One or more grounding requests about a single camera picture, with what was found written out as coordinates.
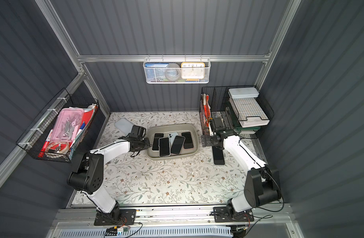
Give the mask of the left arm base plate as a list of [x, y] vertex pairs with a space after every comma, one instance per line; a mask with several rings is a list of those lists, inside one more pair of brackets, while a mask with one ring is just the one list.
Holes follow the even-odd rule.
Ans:
[[113, 210], [111, 213], [97, 211], [94, 226], [133, 225], [136, 217], [135, 209]]

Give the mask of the beige plastic storage tray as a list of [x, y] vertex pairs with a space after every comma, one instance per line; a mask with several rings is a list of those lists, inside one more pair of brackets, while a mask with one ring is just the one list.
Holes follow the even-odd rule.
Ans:
[[[188, 150], [185, 150], [184, 148], [182, 148], [182, 151], [179, 155], [171, 154], [168, 157], [160, 157], [159, 151], [152, 151], [152, 143], [153, 143], [154, 134], [163, 133], [164, 137], [168, 137], [168, 134], [171, 132], [177, 132], [177, 133], [179, 133], [178, 134], [179, 136], [182, 135], [182, 132], [190, 132], [191, 136], [192, 136], [194, 148], [188, 149]], [[195, 155], [199, 149], [198, 134], [197, 134], [195, 127], [192, 124], [176, 124], [176, 125], [152, 127], [150, 129], [148, 129], [147, 137], [149, 138], [149, 140], [151, 142], [151, 147], [146, 150], [146, 154], [150, 159], [155, 160], [155, 161], [168, 160], [168, 159], [181, 159], [181, 158], [190, 157], [190, 156]]]

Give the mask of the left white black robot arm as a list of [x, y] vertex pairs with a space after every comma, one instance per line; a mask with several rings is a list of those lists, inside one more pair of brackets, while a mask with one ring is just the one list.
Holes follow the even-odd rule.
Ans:
[[151, 144], [145, 134], [146, 129], [144, 127], [133, 126], [128, 135], [76, 158], [72, 162], [68, 185], [74, 190], [86, 194], [98, 212], [109, 216], [110, 219], [118, 220], [120, 216], [119, 204], [103, 186], [104, 166], [119, 155], [132, 152], [132, 156], [135, 157], [139, 152], [150, 148]]

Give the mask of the light blue phone back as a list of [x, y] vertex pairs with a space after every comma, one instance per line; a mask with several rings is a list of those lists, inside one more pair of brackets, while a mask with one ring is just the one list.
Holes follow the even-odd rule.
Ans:
[[175, 139], [176, 136], [178, 136], [179, 133], [177, 132], [171, 132], [168, 134], [169, 140], [172, 141]]

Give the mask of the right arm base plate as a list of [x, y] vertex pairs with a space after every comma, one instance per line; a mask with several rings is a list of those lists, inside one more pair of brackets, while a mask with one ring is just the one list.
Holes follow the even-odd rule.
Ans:
[[227, 223], [227, 222], [244, 222], [250, 223], [254, 221], [253, 215], [250, 214], [251, 210], [243, 212], [235, 212], [232, 208], [226, 206], [217, 206], [213, 208], [210, 213], [214, 217], [216, 223]]

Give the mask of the black phone pink case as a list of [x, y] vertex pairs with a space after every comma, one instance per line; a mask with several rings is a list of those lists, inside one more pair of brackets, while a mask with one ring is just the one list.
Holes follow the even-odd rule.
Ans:
[[159, 139], [159, 156], [168, 157], [171, 155], [170, 139], [162, 137]]
[[193, 149], [194, 144], [193, 144], [191, 133], [190, 132], [182, 132], [182, 136], [185, 138], [183, 148], [185, 150]]
[[185, 142], [185, 137], [177, 135], [171, 146], [171, 154], [179, 155], [182, 151], [184, 142]]

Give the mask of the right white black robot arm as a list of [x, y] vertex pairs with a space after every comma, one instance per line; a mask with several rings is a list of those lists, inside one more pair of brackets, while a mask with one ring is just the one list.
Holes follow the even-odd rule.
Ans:
[[279, 171], [258, 158], [243, 143], [242, 138], [224, 125], [221, 118], [209, 120], [209, 145], [227, 151], [246, 172], [243, 192], [229, 200], [229, 209], [235, 213], [283, 199]]

